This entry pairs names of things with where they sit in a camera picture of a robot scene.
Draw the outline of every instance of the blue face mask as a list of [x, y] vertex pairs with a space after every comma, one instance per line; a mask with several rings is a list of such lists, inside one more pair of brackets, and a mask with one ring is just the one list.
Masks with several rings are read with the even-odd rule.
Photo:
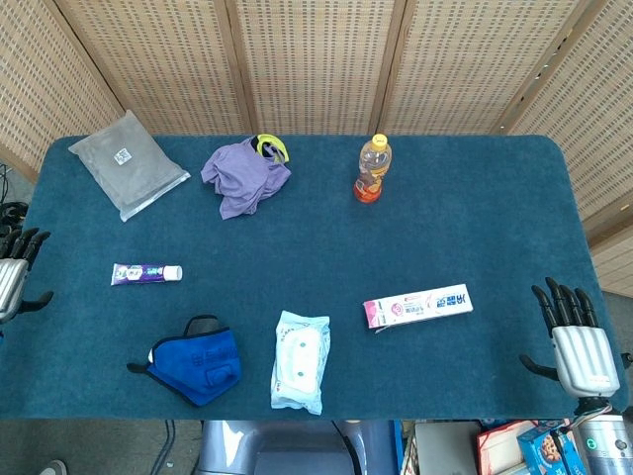
[[205, 406], [241, 379], [233, 333], [219, 326], [216, 317], [195, 317], [183, 336], [162, 339], [148, 363], [129, 363], [128, 369], [151, 376], [194, 406]]

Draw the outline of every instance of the white toothpaste box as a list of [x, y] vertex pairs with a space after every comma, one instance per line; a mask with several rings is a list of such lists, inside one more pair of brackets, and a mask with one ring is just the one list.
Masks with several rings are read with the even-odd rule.
[[466, 284], [370, 300], [363, 307], [370, 329], [473, 311]]

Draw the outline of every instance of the snack box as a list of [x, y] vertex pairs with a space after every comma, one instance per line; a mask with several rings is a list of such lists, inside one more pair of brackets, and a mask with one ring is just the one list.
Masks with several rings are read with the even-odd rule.
[[558, 430], [564, 424], [541, 422], [517, 438], [531, 474], [586, 475], [572, 432]]

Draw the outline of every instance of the robotic finger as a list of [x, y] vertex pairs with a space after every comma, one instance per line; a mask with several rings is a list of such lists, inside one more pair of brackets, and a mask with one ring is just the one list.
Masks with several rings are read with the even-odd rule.
[[2, 243], [0, 244], [0, 259], [4, 259], [5, 257], [9, 257], [9, 253], [13, 248], [13, 243], [16, 241], [18, 236], [20, 235], [20, 230], [14, 230], [8, 233]]
[[13, 249], [11, 250], [11, 254], [9, 255], [9, 257], [12, 259], [21, 259], [24, 251], [29, 245], [29, 241], [34, 235], [38, 233], [38, 231], [38, 228], [31, 228], [30, 230], [24, 231], [13, 244]]
[[595, 318], [595, 312], [593, 311], [593, 305], [588, 295], [583, 289], [576, 289], [576, 296], [581, 303], [583, 309], [583, 317], [590, 327], [597, 328], [597, 319]]
[[544, 378], [551, 379], [552, 381], [560, 381], [560, 379], [558, 379], [558, 371], [556, 371], [556, 368], [535, 363], [534, 360], [527, 354], [519, 354], [518, 359], [528, 371], [538, 374], [539, 376], [543, 376]]
[[49, 290], [48, 292], [41, 294], [35, 302], [23, 300], [20, 303], [17, 313], [25, 314], [26, 312], [36, 312], [37, 310], [41, 310], [48, 305], [48, 302], [50, 302], [53, 295], [54, 294]]
[[29, 270], [31, 270], [31, 268], [33, 267], [33, 263], [38, 256], [38, 252], [40, 252], [40, 247], [42, 246], [42, 243], [47, 240], [49, 236], [50, 233], [48, 231], [44, 233], [39, 233], [33, 239], [31, 239], [31, 242], [29, 242], [27, 250], [24, 251], [23, 257], [27, 262], [29, 262]]
[[576, 294], [566, 285], [561, 285], [561, 290], [563, 291], [563, 295], [567, 299], [567, 305], [569, 306], [572, 312], [572, 322], [574, 325], [578, 325], [579, 327], [588, 326], [587, 322], [584, 322], [583, 317], [581, 316], [581, 312], [579, 310], [579, 302], [576, 298]]
[[547, 297], [547, 294], [543, 292], [538, 285], [532, 286], [532, 292], [536, 296], [539, 305], [541, 306], [541, 312], [543, 313], [543, 319], [545, 319], [545, 327], [547, 327], [547, 333], [552, 336], [552, 329], [559, 325], [559, 322], [552, 310], [552, 303], [550, 299]]
[[550, 288], [550, 291], [552, 292], [552, 298], [554, 299], [554, 304], [556, 305], [556, 310], [558, 311], [562, 325], [564, 326], [571, 325], [572, 320], [570, 319], [570, 315], [567, 310], [566, 301], [565, 301], [565, 298], [563, 297], [561, 287], [551, 277], [546, 277], [545, 282], [547, 283], [547, 286]]

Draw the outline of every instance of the gray plastic bag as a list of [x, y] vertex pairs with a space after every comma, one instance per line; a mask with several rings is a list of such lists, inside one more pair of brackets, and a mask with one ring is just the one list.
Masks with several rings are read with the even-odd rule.
[[71, 145], [125, 222], [191, 175], [167, 158], [132, 111]]

